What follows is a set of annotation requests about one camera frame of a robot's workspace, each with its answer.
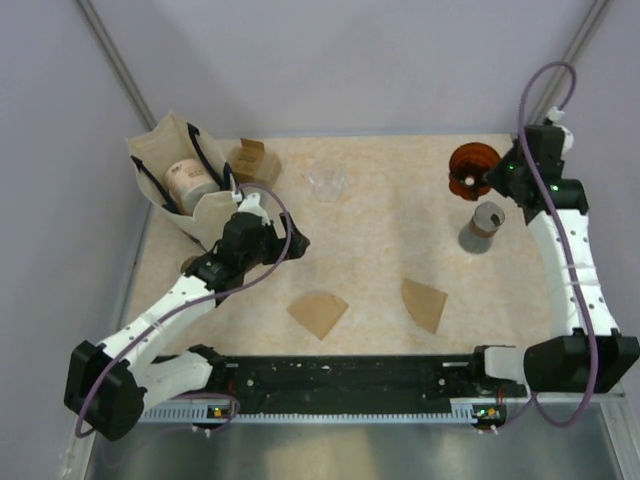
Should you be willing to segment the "amber glass coffee dripper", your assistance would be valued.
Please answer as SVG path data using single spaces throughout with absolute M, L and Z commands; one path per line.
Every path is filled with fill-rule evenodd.
M 459 146 L 449 160 L 449 190 L 467 201 L 477 201 L 491 187 L 484 176 L 495 167 L 501 156 L 490 145 L 470 142 Z

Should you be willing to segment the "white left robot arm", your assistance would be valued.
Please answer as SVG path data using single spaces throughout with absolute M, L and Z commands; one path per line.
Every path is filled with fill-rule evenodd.
M 196 345 L 163 357 L 195 320 L 229 296 L 249 288 L 246 275 L 259 265 L 270 271 L 304 256 L 309 239 L 291 216 L 280 216 L 285 235 L 272 221 L 235 213 L 214 247 L 196 257 L 160 300 L 132 323 L 97 344 L 80 343 L 72 352 L 64 392 L 65 406 L 77 416 L 79 438 L 100 433 L 110 441 L 124 437 L 151 408 L 200 391 L 216 396 L 227 374 L 223 357 Z

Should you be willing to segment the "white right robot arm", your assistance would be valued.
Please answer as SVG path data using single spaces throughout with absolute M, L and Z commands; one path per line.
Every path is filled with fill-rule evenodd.
M 539 393 L 582 393 L 593 381 L 595 393 L 607 393 L 638 360 L 639 341 L 620 332 L 606 305 L 590 249 L 584 187 L 562 176 L 570 131 L 546 121 L 524 132 L 557 214 L 550 215 L 518 141 L 485 179 L 523 211 L 543 262 L 551 333 L 527 348 L 480 348 L 483 361 L 469 367 L 467 384 L 481 396 L 492 394 L 504 379 Z

